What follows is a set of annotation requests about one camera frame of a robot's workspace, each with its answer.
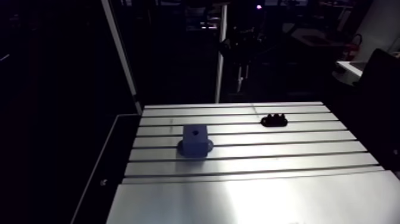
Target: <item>black chair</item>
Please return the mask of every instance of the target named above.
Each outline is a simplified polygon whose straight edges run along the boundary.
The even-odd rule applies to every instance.
[[[400,170],[400,60],[377,49],[344,112],[353,133],[387,169]]]

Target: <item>metal sheet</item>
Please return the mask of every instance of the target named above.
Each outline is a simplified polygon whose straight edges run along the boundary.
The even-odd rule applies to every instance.
[[[346,130],[342,122],[288,123],[286,127],[264,127],[261,124],[209,125],[209,135],[273,132],[311,132],[316,130]],[[182,136],[183,126],[140,127],[136,136]]]
[[[287,107],[235,107],[235,108],[185,108],[145,110],[143,117],[210,116],[218,114],[265,114],[265,113],[318,113],[329,112],[323,105]]]
[[[397,224],[390,171],[251,181],[119,185],[107,224]]]
[[[246,145],[214,147],[207,159],[272,157],[286,155],[334,154],[367,151],[360,142],[319,142],[286,145]],[[175,148],[154,148],[132,150],[130,161],[145,160],[185,160],[176,153]]]
[[[136,162],[128,163],[125,176],[222,175],[370,165],[378,165],[378,162],[369,153],[237,160]]]
[[[240,181],[251,179],[294,178],[300,176],[326,176],[350,173],[365,173],[384,170],[382,166],[367,166],[346,169],[308,170],[297,172],[272,172],[272,173],[247,173],[240,175],[221,176],[182,176],[168,178],[124,178],[123,184],[133,183],[179,183],[179,182],[204,182],[204,181]]]
[[[271,107],[287,105],[323,105],[322,102],[266,102],[266,103],[242,103],[242,104],[176,104],[176,105],[146,105],[145,109],[171,109],[171,108],[213,108],[213,107]]]
[[[198,116],[198,117],[143,117],[141,126],[172,126],[188,124],[223,125],[239,123],[259,123],[263,115]],[[311,122],[338,120],[332,113],[286,114],[289,122]]]
[[[355,140],[349,131],[267,133],[246,135],[210,135],[215,146],[249,145],[249,144],[281,144],[298,142],[329,142]],[[134,148],[176,147],[182,137],[138,137]]]

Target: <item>black clamp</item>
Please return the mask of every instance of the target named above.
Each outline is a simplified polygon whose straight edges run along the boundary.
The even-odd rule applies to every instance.
[[[284,114],[268,114],[267,117],[261,119],[261,124],[264,127],[285,127],[288,125],[288,120],[285,118]]]

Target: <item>red fire extinguisher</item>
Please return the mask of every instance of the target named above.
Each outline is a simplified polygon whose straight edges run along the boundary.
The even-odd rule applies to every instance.
[[[354,40],[359,37],[358,43],[354,43]],[[354,57],[358,54],[358,51],[360,51],[360,45],[363,42],[363,36],[361,34],[357,33],[356,35],[353,36],[351,39],[351,42],[346,44],[345,50],[343,51],[343,60],[344,61],[352,61]]]

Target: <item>white pole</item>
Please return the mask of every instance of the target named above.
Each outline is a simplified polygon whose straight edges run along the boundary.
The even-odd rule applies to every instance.
[[[222,15],[221,15],[221,26],[220,26],[220,42],[225,40],[226,37],[226,27],[227,27],[227,5],[222,6]],[[217,64],[217,85],[215,87],[215,103],[220,102],[220,94],[221,94],[221,81],[222,81],[222,71],[224,67],[224,57],[220,52],[218,52],[218,64]]]
[[[101,4],[103,5],[104,13],[107,18],[108,25],[111,30],[112,38],[114,39],[115,47],[117,48],[118,56],[120,57],[121,65],[124,70],[125,78],[128,82],[129,90],[133,98],[133,103],[135,104],[136,110],[138,114],[142,114],[142,107],[140,103],[136,101],[136,89],[135,83],[133,82],[132,74],[129,68],[128,61],[126,59],[125,51],[122,45],[122,41],[120,35],[118,33],[117,25],[114,20],[113,11],[111,10],[110,2],[108,0],[101,0]]]

